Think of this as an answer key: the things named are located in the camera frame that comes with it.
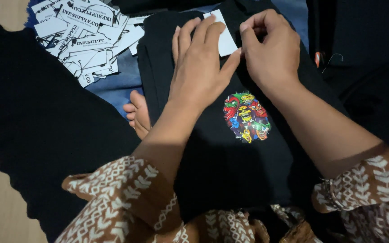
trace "blue fabric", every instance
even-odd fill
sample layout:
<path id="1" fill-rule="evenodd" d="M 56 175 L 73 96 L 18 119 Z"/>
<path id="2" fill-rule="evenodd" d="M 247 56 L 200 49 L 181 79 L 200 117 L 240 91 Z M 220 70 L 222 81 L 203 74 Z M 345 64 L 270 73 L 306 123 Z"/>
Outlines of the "blue fabric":
<path id="1" fill-rule="evenodd" d="M 34 25 L 38 24 L 31 6 L 42 1 L 44 0 L 30 0 L 28 3 L 26 11 L 29 16 L 28 21 L 24 24 L 25 27 L 34 28 Z M 308 8 L 305 0 L 272 0 L 272 2 L 292 22 L 308 50 Z M 207 13 L 216 6 L 217 4 L 191 10 Z M 137 65 L 137 56 L 133 57 L 130 50 L 127 49 L 117 59 L 119 73 L 109 75 L 105 79 L 94 78 L 95 82 L 87 86 L 86 89 L 112 104 L 127 119 L 127 113 L 122 109 L 122 106 L 130 102 L 131 91 L 137 90 L 143 94 L 142 82 Z"/>

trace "brown patterned fabric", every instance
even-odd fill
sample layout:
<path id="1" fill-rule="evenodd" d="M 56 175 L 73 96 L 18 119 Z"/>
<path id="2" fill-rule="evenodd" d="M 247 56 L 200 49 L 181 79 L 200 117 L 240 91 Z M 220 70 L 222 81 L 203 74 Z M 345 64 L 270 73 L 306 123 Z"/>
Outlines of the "brown patterned fabric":
<path id="1" fill-rule="evenodd" d="M 162 174 L 143 159 L 124 157 L 92 174 L 69 176 L 63 188 L 89 203 L 56 243 L 269 243 L 267 229 L 248 214 L 211 210 L 188 224 Z M 389 149 L 316 185 L 314 207 L 341 211 L 340 242 L 389 242 Z M 272 205 L 289 226 L 281 243 L 321 243 L 295 207 Z"/>

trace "wooden floor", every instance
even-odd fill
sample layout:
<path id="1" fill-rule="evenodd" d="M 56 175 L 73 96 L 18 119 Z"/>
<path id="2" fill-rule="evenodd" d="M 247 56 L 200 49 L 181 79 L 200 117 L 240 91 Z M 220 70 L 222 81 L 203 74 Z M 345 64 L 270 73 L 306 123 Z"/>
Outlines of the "wooden floor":
<path id="1" fill-rule="evenodd" d="M 0 24 L 6 30 L 23 29 L 28 0 L 0 0 Z M 0 243 L 45 243 L 37 220 L 26 217 L 26 203 L 0 172 Z"/>

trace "pile of tags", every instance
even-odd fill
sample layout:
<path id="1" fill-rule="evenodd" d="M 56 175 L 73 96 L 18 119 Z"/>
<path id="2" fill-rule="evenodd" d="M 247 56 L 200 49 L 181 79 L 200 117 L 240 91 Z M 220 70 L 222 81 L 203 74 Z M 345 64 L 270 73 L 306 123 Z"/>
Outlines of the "pile of tags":
<path id="1" fill-rule="evenodd" d="M 39 24 L 36 39 L 78 78 L 82 87 L 118 72 L 117 56 L 135 54 L 140 26 L 99 0 L 46 0 L 31 9 Z"/>

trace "foot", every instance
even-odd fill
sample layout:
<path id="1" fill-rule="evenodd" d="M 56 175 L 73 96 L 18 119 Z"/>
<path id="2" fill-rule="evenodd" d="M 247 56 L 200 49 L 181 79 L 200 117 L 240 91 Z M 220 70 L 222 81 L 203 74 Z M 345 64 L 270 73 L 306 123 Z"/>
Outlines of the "foot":
<path id="1" fill-rule="evenodd" d="M 130 93 L 130 101 L 130 104 L 126 104 L 122 108 L 127 112 L 128 123 L 134 128 L 139 138 L 143 140 L 151 130 L 146 100 L 138 91 L 133 90 Z"/>

